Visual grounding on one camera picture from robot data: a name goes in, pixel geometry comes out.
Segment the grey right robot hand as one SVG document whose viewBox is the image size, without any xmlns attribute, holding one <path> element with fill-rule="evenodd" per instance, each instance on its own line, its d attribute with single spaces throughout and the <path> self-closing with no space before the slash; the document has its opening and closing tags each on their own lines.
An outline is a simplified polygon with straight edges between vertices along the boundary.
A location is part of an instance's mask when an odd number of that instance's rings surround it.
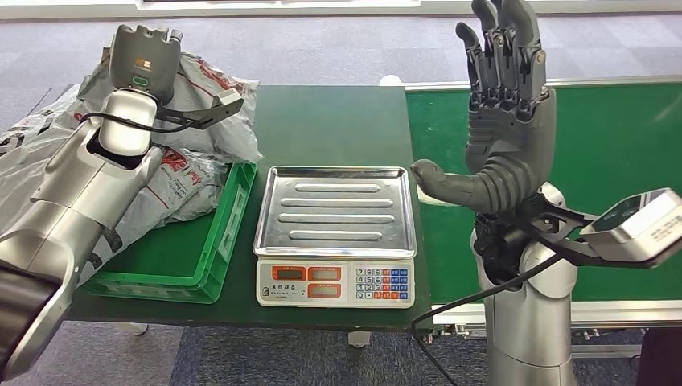
<svg viewBox="0 0 682 386">
<path fill-rule="evenodd" d="M 473 1 L 478 37 L 466 23 L 463 41 L 470 96 L 465 174 L 446 173 L 429 159 L 410 167 L 429 197 L 494 214 L 538 192 L 553 165 L 557 96 L 547 87 L 548 54 L 536 12 L 526 1 Z"/>
</svg>

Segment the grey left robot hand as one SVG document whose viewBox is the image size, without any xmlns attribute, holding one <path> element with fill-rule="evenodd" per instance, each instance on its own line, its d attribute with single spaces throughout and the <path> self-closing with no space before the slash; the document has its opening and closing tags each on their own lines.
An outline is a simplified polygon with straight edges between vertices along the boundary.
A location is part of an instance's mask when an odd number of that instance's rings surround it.
<svg viewBox="0 0 682 386">
<path fill-rule="evenodd" d="M 182 32 L 175 29 L 135 28 L 121 24 L 110 48 L 109 79 L 115 89 L 134 88 L 161 105 L 174 97 Z"/>
</svg>

